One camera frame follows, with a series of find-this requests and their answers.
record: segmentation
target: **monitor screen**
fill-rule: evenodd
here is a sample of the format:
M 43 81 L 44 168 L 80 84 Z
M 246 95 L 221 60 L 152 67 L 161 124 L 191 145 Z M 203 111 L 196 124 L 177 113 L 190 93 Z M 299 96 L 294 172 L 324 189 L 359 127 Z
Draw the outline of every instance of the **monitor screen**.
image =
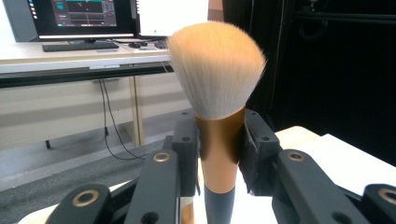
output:
M 135 0 L 139 38 L 167 37 L 184 26 L 207 21 L 208 0 Z
M 136 33 L 131 2 L 125 0 L 27 0 L 43 41 L 111 39 Z

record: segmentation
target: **makeup brush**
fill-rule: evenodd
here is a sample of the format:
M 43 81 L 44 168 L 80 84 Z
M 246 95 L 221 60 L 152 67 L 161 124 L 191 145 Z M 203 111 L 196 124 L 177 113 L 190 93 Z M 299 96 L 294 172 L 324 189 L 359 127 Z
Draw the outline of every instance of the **makeup brush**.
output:
M 246 33 L 220 21 L 186 26 L 167 46 L 200 132 L 207 221 L 230 223 L 245 104 L 265 58 Z

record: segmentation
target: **brush bristles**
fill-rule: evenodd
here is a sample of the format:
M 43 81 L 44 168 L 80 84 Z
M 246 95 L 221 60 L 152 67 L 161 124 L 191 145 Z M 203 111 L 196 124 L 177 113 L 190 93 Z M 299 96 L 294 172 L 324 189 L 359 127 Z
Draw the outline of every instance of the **brush bristles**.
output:
M 202 119 L 222 119 L 242 108 L 265 66 L 257 44 L 224 22 L 187 26 L 167 45 L 180 84 Z

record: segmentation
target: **copper ferrule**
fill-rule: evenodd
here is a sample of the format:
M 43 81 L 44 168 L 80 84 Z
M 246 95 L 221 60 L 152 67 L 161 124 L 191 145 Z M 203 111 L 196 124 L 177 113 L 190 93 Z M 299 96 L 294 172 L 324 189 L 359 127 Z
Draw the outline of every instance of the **copper ferrule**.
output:
M 181 207 L 181 224 L 194 224 L 194 203 Z
M 224 119 L 195 116 L 205 185 L 215 193 L 229 192 L 235 186 L 244 122 L 245 107 Z

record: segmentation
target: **keyboard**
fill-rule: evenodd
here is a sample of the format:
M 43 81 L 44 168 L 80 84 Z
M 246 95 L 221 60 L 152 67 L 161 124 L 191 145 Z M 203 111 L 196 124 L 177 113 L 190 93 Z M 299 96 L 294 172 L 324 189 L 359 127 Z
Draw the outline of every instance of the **keyboard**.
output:
M 83 44 L 69 44 L 69 45 L 43 45 L 44 52 L 56 51 L 73 51 L 73 50 L 89 50 L 89 49 L 118 49 L 115 43 L 83 43 Z
M 157 49 L 168 49 L 168 47 L 166 46 L 166 42 L 163 40 L 155 42 L 154 47 Z

